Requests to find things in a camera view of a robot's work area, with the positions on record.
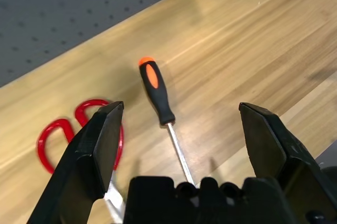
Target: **screwdriver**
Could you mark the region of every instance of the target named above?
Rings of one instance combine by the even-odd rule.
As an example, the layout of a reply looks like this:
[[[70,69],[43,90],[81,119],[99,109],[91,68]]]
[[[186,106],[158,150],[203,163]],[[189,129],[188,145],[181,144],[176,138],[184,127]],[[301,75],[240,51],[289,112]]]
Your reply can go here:
[[[160,73],[160,70],[154,61],[150,57],[143,57],[139,61],[139,69],[144,82],[144,86],[151,103],[156,109],[159,117],[159,122],[162,126],[167,126],[170,133],[175,151],[179,157],[180,164],[184,170],[187,181],[194,185],[193,178],[189,167],[187,165],[184,154],[180,148],[177,135],[173,129],[173,123],[175,122],[175,116],[172,113],[169,106],[169,99],[167,97],[167,91],[164,83],[164,79]]]

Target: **red scissor handle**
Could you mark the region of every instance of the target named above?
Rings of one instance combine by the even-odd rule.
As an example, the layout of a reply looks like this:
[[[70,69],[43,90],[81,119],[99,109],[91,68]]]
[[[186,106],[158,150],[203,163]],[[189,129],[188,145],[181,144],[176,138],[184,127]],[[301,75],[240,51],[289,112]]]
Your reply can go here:
[[[108,105],[110,102],[103,100],[103,99],[90,99],[85,102],[82,102],[78,105],[78,107],[75,109],[75,118],[79,122],[79,124],[84,127],[87,122],[89,121],[85,109],[92,106],[105,106]],[[48,160],[45,152],[46,147],[46,141],[48,136],[57,128],[62,128],[63,132],[65,134],[65,137],[67,138],[68,142],[71,142],[73,137],[75,136],[74,130],[70,124],[70,122],[67,119],[57,119],[50,123],[47,127],[44,128],[42,133],[40,134],[38,140],[37,140],[37,154],[38,157],[43,164],[43,166],[47,169],[49,173],[54,173],[55,169],[51,165],[50,161]],[[123,151],[123,144],[124,144],[124,129],[123,126],[120,128],[120,139],[118,142],[118,149],[117,149],[117,155],[116,160],[114,164],[114,170],[117,169],[118,163],[120,161],[120,158],[122,156]]]
[[[72,125],[67,119],[57,119],[50,123],[47,127],[45,127],[40,134],[40,137],[37,140],[37,155],[40,158],[40,161],[42,165],[47,169],[47,171],[50,174],[53,174],[55,169],[51,165],[50,161],[48,160],[46,156],[46,141],[48,136],[56,129],[62,128],[63,132],[65,134],[65,137],[67,138],[68,142],[71,142],[73,137],[75,136],[74,130],[72,128]]]

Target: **pegboard hole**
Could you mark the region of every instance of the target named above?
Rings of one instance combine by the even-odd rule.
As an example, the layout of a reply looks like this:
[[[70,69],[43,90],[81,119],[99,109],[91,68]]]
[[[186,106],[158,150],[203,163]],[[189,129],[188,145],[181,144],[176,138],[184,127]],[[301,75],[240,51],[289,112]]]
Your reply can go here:
[[[58,5],[63,8],[65,6],[65,2],[61,1],[61,2],[58,3]]]
[[[3,10],[7,10],[8,9],[8,3],[7,2],[0,2],[0,8]]]
[[[18,22],[17,24],[20,28],[24,28],[26,26],[24,22]]]

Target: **orange handle tip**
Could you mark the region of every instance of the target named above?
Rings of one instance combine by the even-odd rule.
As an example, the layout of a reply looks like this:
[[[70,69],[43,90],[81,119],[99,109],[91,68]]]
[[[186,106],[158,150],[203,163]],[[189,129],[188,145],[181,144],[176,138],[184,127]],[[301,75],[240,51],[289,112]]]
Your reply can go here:
[[[154,59],[152,57],[143,57],[143,58],[141,58],[141,60],[139,60],[138,65],[141,66],[141,65],[143,65],[147,62],[150,62],[150,61],[154,62]]]

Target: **scissors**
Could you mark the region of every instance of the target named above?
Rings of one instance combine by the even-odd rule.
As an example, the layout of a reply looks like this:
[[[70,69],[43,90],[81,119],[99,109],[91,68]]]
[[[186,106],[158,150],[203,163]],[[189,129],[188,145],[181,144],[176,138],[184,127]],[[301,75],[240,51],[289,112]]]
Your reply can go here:
[[[76,107],[74,116],[75,116],[76,120],[78,121],[78,123],[82,127],[84,127],[87,124],[87,122],[89,121],[89,119],[88,119],[88,117],[85,113],[86,109],[88,109],[89,107],[93,107],[93,106],[106,106],[109,103],[110,103],[109,101],[103,100],[103,99],[86,100]],[[54,173],[55,168],[50,163],[50,161],[49,161],[49,159],[46,155],[46,151],[45,151],[46,142],[47,142],[47,139],[48,139],[49,135],[58,128],[61,128],[63,130],[64,135],[65,135],[68,143],[70,143],[72,141],[73,137],[75,136],[75,132],[74,132],[73,127],[70,124],[69,120],[67,120],[65,118],[56,119],[55,121],[48,124],[42,130],[42,132],[41,132],[41,134],[40,134],[40,136],[37,140],[37,155],[38,155],[42,165],[46,168],[46,170],[50,174]],[[117,221],[117,220],[123,221],[124,209],[125,209],[123,197],[118,192],[115,185],[113,184],[115,170],[117,169],[118,163],[120,162],[120,158],[122,156],[123,145],[124,145],[124,129],[123,129],[123,126],[121,126],[121,128],[120,128],[120,139],[118,141],[117,155],[116,155],[116,160],[115,160],[115,164],[114,164],[114,167],[113,167],[113,175],[111,177],[108,192],[104,196],[104,199],[105,199],[105,202],[106,202],[107,207],[109,209],[109,212],[110,212],[111,216],[113,217],[113,219],[115,221]]]

